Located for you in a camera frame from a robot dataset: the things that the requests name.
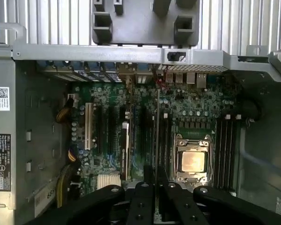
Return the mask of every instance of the warning label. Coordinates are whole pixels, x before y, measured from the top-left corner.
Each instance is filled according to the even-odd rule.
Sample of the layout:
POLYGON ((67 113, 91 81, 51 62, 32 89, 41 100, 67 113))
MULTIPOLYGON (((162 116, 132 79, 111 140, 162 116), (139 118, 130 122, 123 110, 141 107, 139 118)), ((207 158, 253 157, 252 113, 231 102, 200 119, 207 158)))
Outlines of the warning label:
POLYGON ((0 191, 10 191, 11 135, 0 134, 0 191))

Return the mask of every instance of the white pci slot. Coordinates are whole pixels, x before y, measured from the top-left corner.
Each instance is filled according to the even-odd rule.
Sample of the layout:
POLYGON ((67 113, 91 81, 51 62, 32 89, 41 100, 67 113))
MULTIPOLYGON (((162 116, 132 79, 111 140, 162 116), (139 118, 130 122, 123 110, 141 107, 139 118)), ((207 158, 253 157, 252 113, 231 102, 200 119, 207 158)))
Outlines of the white pci slot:
POLYGON ((92 135, 93 135, 93 110, 94 103, 85 104, 85 138, 84 148, 90 150, 92 147, 92 135))

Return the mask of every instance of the green circuit board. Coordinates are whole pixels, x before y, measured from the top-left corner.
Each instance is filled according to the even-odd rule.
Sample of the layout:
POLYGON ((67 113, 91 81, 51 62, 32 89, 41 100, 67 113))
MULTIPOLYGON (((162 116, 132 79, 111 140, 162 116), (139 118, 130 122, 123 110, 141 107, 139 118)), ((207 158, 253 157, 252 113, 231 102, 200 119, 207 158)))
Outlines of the green circuit board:
POLYGON ((125 186, 130 181, 143 179, 144 165, 155 164, 154 145, 168 149, 168 152, 159 151, 159 164, 171 172, 174 135, 181 134, 189 139, 202 139, 210 135, 214 140, 216 119, 236 107, 239 91, 238 85, 216 75, 207 77, 205 89, 197 89, 196 85, 186 83, 165 83, 161 87, 152 82, 135 85, 133 92, 129 93, 121 83, 74 84, 72 94, 76 96, 76 105, 72 121, 75 128, 72 127, 71 148, 81 160, 78 172, 82 180, 81 194, 96 190, 99 174, 121 174, 123 109, 131 111, 128 176, 127 179, 121 177, 121 183, 125 186), (94 103, 94 145, 90 150, 84 147, 86 103, 94 103), (157 105, 159 123, 156 122, 157 105), (156 144, 157 124, 159 143, 156 144))

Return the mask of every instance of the motherboard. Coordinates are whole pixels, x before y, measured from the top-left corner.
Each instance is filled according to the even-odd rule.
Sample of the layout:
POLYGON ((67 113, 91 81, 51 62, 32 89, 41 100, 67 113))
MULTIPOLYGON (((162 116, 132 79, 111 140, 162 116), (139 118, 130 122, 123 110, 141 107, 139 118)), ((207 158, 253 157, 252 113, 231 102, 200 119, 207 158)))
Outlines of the motherboard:
POLYGON ((212 184, 217 119, 237 107, 230 76, 166 74, 146 84, 74 83, 71 153, 81 161, 81 195, 143 180, 156 163, 170 180, 212 184))

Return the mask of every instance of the screw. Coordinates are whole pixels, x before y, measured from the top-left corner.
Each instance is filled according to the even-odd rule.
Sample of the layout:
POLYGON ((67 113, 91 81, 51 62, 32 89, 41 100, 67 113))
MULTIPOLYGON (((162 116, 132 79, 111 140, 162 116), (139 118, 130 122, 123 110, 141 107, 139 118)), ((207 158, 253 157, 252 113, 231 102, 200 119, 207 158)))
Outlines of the screw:
POLYGON ((202 187, 202 188, 200 188, 200 192, 207 193, 208 190, 206 188, 202 187))
POLYGON ((113 188, 111 191, 112 192, 118 192, 118 188, 113 188))

